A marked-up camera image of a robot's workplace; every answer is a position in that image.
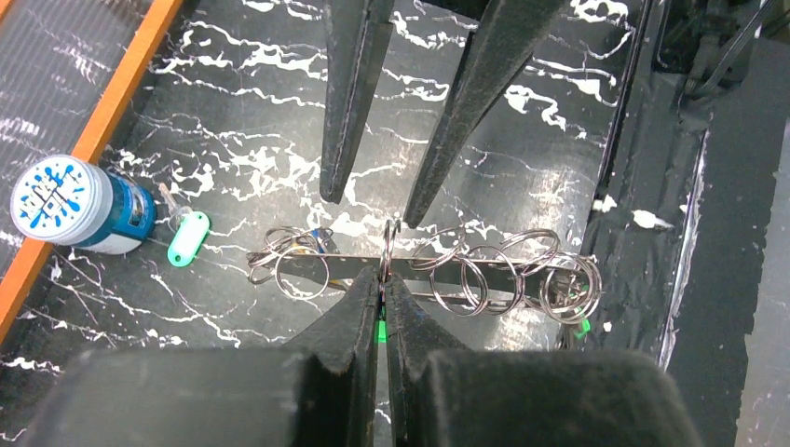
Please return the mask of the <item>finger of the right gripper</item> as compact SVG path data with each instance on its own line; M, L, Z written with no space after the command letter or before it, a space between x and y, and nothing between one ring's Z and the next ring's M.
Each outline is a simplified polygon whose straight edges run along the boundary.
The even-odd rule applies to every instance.
M341 202L358 153L393 24L392 1L328 1L320 196Z
M417 227L457 156L535 48L545 40L564 1L462 1L478 21L465 43L443 112L422 158L403 215Z

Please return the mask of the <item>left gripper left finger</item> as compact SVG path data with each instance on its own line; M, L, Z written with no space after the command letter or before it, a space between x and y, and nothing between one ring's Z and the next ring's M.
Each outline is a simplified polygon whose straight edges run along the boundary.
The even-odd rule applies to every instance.
M90 350L40 405L25 446L369 446L379 282L363 268L275 347Z

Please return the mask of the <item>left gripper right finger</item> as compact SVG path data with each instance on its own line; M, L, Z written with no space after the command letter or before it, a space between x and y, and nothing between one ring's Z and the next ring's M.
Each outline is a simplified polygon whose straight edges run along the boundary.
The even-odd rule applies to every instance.
M633 351L486 351L398 277L383 288L397 446L699 446L672 378Z

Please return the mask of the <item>large silver carabiner keyring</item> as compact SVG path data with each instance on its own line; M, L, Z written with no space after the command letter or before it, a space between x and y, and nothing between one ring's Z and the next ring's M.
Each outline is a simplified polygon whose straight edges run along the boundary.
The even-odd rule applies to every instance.
M416 297L432 301L462 315L503 315L519 307L571 318L594 308L602 287L594 263L587 259L556 256L549 264L520 264L508 259L474 259L454 255L449 259L393 258L321 253L296 246L282 252L252 251L246 260L248 280L255 285L275 283L295 299L308 299L289 282L301 278L326 289L346 291L350 281L366 266L375 272L421 282L425 290Z

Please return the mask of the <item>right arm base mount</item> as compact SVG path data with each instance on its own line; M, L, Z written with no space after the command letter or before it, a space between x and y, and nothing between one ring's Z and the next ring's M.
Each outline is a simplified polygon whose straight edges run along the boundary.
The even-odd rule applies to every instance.
M682 75L682 95L702 100L736 88L756 40L789 36L787 1L663 1L653 70Z

